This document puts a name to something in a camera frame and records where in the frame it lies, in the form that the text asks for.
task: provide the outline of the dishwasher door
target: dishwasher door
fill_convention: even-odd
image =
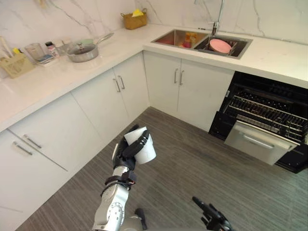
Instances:
[[[237,120],[225,144],[273,165],[299,143]]]

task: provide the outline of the gray carpet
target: gray carpet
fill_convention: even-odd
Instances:
[[[174,117],[147,109],[132,124],[147,126],[157,158],[135,173],[127,214],[145,211],[149,228],[204,227],[193,195],[212,203],[237,231],[307,231],[308,170],[269,166]],[[112,173],[116,137],[18,231],[91,230],[103,183]]]

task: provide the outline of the marble backsplash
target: marble backsplash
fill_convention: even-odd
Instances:
[[[102,36],[123,27],[120,13],[135,9],[134,0],[0,0],[0,35],[10,47]]]
[[[212,29],[220,0],[135,0],[150,23]],[[225,0],[220,31],[308,44],[308,0]]]

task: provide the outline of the wicker basket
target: wicker basket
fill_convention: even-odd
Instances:
[[[121,13],[121,16],[123,17],[124,20],[124,25],[126,29],[133,30],[141,26],[146,25],[146,9],[144,8],[142,10],[143,15],[137,16],[137,17],[132,17],[132,13],[129,14],[123,14]]]
[[[11,78],[17,78],[34,68],[33,64],[23,53],[15,54],[9,59],[2,59],[0,66],[10,75]]]

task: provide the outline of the double sink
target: double sink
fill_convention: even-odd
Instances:
[[[194,34],[195,37],[194,44],[190,48],[183,46],[185,43],[185,36],[187,35],[187,33],[192,33]],[[209,42],[212,39],[223,40],[226,43],[228,43],[232,47],[232,49],[228,54],[214,51],[209,46]],[[210,34],[200,33],[200,32],[172,30],[152,42],[168,46],[179,47],[181,49],[195,50],[199,52],[223,55],[230,58],[240,59],[241,56],[244,54],[244,52],[247,50],[250,43],[252,42],[252,39],[246,39],[246,38],[244,39],[244,38],[221,36],[221,35],[212,36]]]

